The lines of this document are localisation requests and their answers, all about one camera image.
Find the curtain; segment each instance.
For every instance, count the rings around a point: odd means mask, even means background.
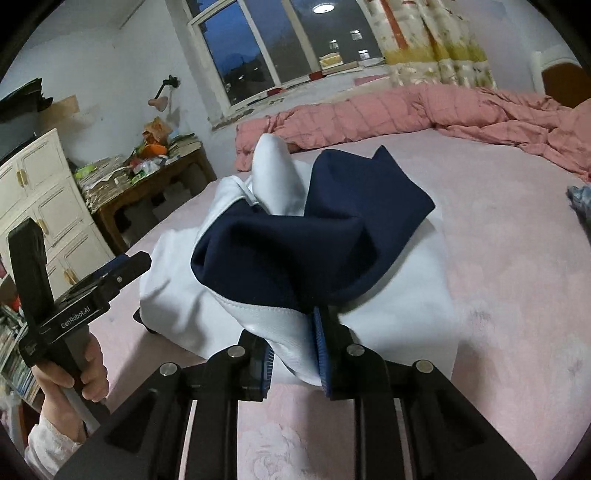
[[[454,0],[365,0],[394,85],[496,88],[482,47]]]

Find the metal bolt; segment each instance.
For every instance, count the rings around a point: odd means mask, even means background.
[[[231,356],[232,358],[240,358],[245,353],[246,353],[246,350],[244,350],[244,347],[242,347],[240,345],[234,345],[228,349],[228,355]]]
[[[357,343],[352,343],[347,347],[347,353],[350,356],[361,356],[365,353],[365,348],[363,348],[361,345],[358,345]]]
[[[170,375],[174,375],[177,371],[177,366],[174,363],[167,363],[160,365],[160,375],[165,377],[169,377]]]
[[[433,371],[433,364],[429,360],[419,360],[416,364],[417,370],[422,374],[430,374]]]

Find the white fabric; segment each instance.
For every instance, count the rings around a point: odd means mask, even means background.
[[[294,162],[284,141],[263,135],[246,182],[219,183],[202,227],[164,234],[142,276],[142,319],[173,342],[204,357],[233,345],[242,328],[265,338],[299,379],[320,385],[308,319],[295,310],[240,304],[211,292],[195,278],[190,259],[213,222],[234,202],[259,203],[274,215],[303,215],[311,166]],[[410,364],[427,358],[450,376],[457,352],[452,301],[447,291],[438,210],[421,224],[378,284],[340,316],[359,341],[384,358]],[[293,382],[275,363],[274,381]]]
[[[43,413],[29,434],[25,461],[42,480],[51,480],[82,444],[58,432]]]

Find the person's arm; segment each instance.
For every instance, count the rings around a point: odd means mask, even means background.
[[[91,334],[85,352],[88,366],[81,380],[82,396],[98,402],[109,392],[107,370],[96,337]],[[71,388],[74,379],[61,367],[44,362],[33,367],[33,374],[45,394],[39,425],[29,435],[25,460],[42,479],[52,479],[86,440],[83,423],[60,387]]]

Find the white garment sleeve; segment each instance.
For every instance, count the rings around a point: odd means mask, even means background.
[[[29,434],[25,461],[41,480],[51,480],[82,445],[58,432],[43,414]]]

